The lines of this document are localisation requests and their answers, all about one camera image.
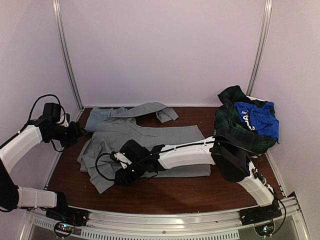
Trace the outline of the right aluminium post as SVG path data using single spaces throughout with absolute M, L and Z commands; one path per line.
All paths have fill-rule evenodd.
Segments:
M 267 43 L 269 31 L 270 31 L 272 11 L 273 11 L 273 1 L 265 0 L 257 50 L 254 58 L 250 79 L 249 79 L 249 84 L 246 91 L 246 94 L 248 96 L 252 95 L 254 86 L 259 74 L 260 66 L 263 59 L 263 53 L 266 47 L 266 43 Z

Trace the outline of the aluminium post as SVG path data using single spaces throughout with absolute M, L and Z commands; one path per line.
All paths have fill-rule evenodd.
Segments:
M 272 11 L 273 11 L 273 1 L 265 0 L 257 50 L 254 58 L 250 79 L 249 79 L 249 84 L 246 91 L 246 94 L 248 96 L 252 95 L 254 86 L 259 74 L 260 66 L 263 59 L 263 53 L 266 47 L 266 43 L 267 43 L 269 31 L 270 31 Z
M 68 50 L 68 44 L 67 44 L 67 39 L 66 39 L 66 34 L 64 30 L 64 23 L 63 23 L 63 17 L 62 17 L 62 12 L 61 12 L 61 1 L 60 0 L 53 0 L 52 1 L 52 6 L 53 6 L 53 14 L 55 17 L 55 22 L 56 22 L 56 28 L 57 28 L 57 34 L 58 34 L 58 39 L 60 42 L 60 48 L 61 48 L 61 53 L 62 53 L 62 59 L 64 62 L 66 74 L 68 77 L 68 81 L 70 84 L 70 88 L 76 103 L 77 108 L 81 111 L 83 110 L 83 104 L 82 100 L 80 97 L 79 89 L 75 80 L 75 75 L 71 63 L 71 58 Z

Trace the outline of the light blue denim skirt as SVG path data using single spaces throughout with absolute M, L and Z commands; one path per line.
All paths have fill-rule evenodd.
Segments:
M 93 133 L 96 131 L 96 126 L 111 117 L 115 117 L 121 113 L 126 112 L 127 109 L 125 107 L 119 108 L 108 108 L 102 109 L 98 107 L 94 107 L 89 114 L 87 119 L 85 130 L 89 133 Z

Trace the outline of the aluminium front rail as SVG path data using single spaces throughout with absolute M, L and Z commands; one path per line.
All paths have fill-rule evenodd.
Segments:
M 256 230 L 268 223 L 244 225 L 238 208 L 231 210 L 182 214 L 127 214 L 89 210 L 85 226 L 73 228 L 65 240 L 311 240 L 296 196 L 284 198 L 286 218 L 275 218 L 272 237 L 260 236 Z M 27 211 L 18 240 L 61 240 L 54 233 L 57 220 L 41 210 Z

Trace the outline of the left aluminium post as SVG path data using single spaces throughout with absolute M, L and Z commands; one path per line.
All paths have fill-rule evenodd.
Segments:
M 63 23 L 63 17 L 62 17 L 62 12 L 61 12 L 61 1 L 60 0 L 53 0 L 52 1 L 52 6 L 53 6 L 53 14 L 55 17 L 55 22 L 56 22 L 56 28 L 57 28 L 57 34 L 58 34 L 58 39 L 60 42 L 60 48 L 61 48 L 61 53 L 62 53 L 62 59 L 64 62 L 66 74 L 68 77 L 68 81 L 70 84 L 70 88 L 76 103 L 77 108 L 81 111 L 83 110 L 83 104 L 82 100 L 80 97 L 79 89 L 75 80 L 75 75 L 71 63 L 71 58 L 68 50 L 68 44 L 67 44 L 67 39 L 66 39 L 66 34 L 64 30 L 64 23 Z

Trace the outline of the blue cloth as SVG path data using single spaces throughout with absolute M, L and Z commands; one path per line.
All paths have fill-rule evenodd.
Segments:
M 273 102 L 267 101 L 259 107 L 240 101 L 236 102 L 234 107 L 245 128 L 259 136 L 275 139 L 279 143 L 279 121 L 275 117 Z

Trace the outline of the dark green plaid garment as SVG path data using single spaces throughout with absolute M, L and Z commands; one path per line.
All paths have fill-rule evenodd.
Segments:
M 222 105 L 215 113 L 214 129 L 216 131 L 221 130 L 227 132 L 245 149 L 258 155 L 264 154 L 277 143 L 276 140 L 271 137 L 260 136 L 244 127 L 234 107 L 236 102 L 245 102 L 262 107 L 267 101 L 250 99 L 245 95 L 239 85 L 230 86 L 217 96 Z

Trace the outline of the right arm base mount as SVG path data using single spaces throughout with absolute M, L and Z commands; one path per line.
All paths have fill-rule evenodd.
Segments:
M 245 208 L 239 211 L 239 218 L 243 226 L 253 225 L 255 233 L 263 238 L 271 237 L 276 231 L 274 219 L 281 217 L 282 211 L 280 207 L 256 206 Z

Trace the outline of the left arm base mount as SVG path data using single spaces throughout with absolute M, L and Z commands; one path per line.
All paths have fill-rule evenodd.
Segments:
M 56 206 L 43 208 L 47 218 L 56 220 L 53 232 L 56 237 L 64 240 L 68 238 L 76 227 L 84 227 L 87 224 L 89 211 L 71 207 L 67 203 L 66 195 L 63 192 L 55 192 L 57 196 Z

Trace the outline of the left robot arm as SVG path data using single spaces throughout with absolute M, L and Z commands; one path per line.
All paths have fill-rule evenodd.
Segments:
M 68 149 L 83 137 L 86 131 L 79 122 L 71 121 L 59 103 L 45 103 L 38 119 L 29 118 L 14 136 L 0 146 L 0 210 L 8 213 L 15 209 L 47 208 L 61 222 L 72 218 L 65 195 L 61 192 L 16 185 L 10 173 L 14 166 L 40 143 L 58 141 Z

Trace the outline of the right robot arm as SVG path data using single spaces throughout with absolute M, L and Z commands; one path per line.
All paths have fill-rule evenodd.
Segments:
M 227 133 L 184 144 L 156 145 L 151 150 L 137 141 L 128 140 L 111 158 L 121 164 L 114 182 L 126 186 L 145 173 L 158 173 L 178 167 L 214 165 L 224 180 L 242 186 L 259 206 L 256 216 L 268 220 L 279 206 L 274 189 L 259 173 L 251 160 L 252 151 L 245 149 Z

